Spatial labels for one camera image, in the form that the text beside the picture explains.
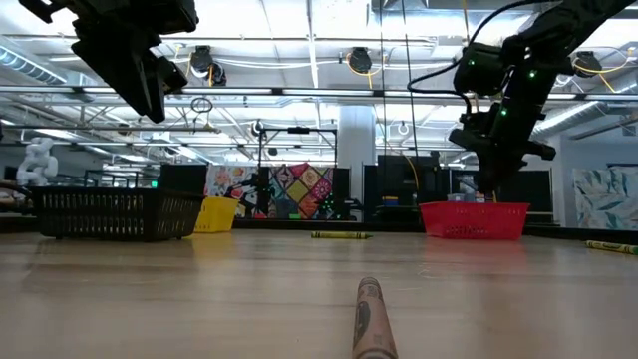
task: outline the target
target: black basket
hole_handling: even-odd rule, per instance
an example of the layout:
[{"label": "black basket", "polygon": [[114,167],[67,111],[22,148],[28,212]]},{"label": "black basket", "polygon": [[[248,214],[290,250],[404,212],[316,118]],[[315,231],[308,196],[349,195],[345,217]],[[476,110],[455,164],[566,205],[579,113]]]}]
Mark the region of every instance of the black basket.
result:
[{"label": "black basket", "polygon": [[162,240],[191,235],[203,195],[145,188],[31,187],[40,232],[56,238]]}]

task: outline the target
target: wall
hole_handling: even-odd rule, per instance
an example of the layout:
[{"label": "wall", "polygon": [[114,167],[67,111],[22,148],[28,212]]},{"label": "wall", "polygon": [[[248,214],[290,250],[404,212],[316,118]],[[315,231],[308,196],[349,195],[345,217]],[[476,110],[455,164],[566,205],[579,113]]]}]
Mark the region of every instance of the wall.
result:
[{"label": "wall", "polygon": [[584,143],[559,136],[549,142],[556,148],[556,159],[551,163],[554,218],[562,226],[577,226],[574,169],[603,170],[607,164],[638,163],[632,144]]},{"label": "wall", "polygon": [[[58,159],[58,174],[83,177],[85,170],[101,170],[100,158],[86,152],[72,152],[69,147],[53,147],[52,155]],[[25,156],[24,147],[0,148],[0,178],[7,166],[19,167]]]}]

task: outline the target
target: red plastic basket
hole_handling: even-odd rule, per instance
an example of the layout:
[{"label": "red plastic basket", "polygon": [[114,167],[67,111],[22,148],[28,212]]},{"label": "red plastic basket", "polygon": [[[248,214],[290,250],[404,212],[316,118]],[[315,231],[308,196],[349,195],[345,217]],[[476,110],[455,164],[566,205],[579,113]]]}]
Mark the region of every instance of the red plastic basket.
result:
[{"label": "red plastic basket", "polygon": [[421,215],[428,235],[517,240],[528,208],[528,203],[432,202],[421,204]]}]

